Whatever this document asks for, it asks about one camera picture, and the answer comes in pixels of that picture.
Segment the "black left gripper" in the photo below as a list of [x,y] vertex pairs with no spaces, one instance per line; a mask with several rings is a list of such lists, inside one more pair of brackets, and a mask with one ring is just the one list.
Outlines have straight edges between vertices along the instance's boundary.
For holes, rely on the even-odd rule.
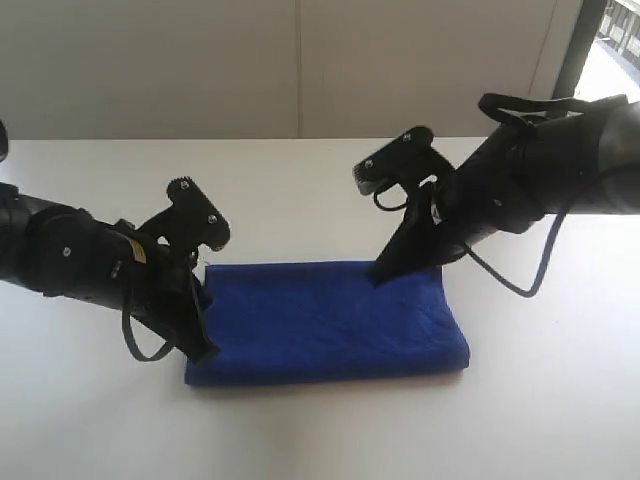
[[[167,245],[157,242],[138,244],[134,252],[144,252],[146,261],[126,264],[121,274],[121,329],[133,358],[156,362],[178,350],[199,365],[218,356],[221,349],[210,339],[204,319],[213,297],[193,272],[197,254],[174,257]],[[141,351],[133,332],[134,320],[164,340],[154,354]]]

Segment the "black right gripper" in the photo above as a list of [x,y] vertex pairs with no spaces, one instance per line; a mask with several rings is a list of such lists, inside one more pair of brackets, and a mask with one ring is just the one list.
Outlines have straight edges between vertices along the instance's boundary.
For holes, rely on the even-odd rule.
[[455,262],[480,239],[480,185],[458,174],[431,182],[408,198],[403,220],[369,270],[378,287]]

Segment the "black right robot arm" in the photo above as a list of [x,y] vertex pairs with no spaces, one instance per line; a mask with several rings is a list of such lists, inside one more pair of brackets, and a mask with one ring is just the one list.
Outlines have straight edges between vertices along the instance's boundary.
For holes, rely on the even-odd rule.
[[564,219],[571,214],[639,211],[639,106],[623,95],[595,101],[531,100],[488,93],[479,110],[497,127],[460,165],[415,126],[353,170],[360,193],[393,187],[403,218],[370,269],[381,285],[472,256],[497,232],[521,234],[553,217],[539,266],[522,296],[544,279]]

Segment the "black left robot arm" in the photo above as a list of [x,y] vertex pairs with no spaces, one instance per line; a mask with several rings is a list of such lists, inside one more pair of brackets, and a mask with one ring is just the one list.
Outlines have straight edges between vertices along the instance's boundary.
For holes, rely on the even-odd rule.
[[204,326],[212,296],[194,270],[200,246],[223,249],[230,227],[188,176],[171,180],[170,206],[141,226],[1,186],[1,278],[44,297],[120,312],[130,354],[155,362],[172,350],[193,363],[219,352]]

